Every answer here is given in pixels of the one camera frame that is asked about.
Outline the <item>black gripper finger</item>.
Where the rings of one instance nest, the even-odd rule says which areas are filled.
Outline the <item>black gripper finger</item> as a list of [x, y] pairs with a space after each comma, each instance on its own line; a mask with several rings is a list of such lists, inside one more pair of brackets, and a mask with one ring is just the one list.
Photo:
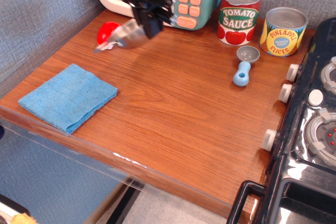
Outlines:
[[158, 14], [143, 12], [143, 28], [148, 39], [152, 39], [163, 29], [163, 22]]
[[137, 23], [145, 26], [147, 23], [147, 10], [140, 7], [132, 7], [132, 11]]

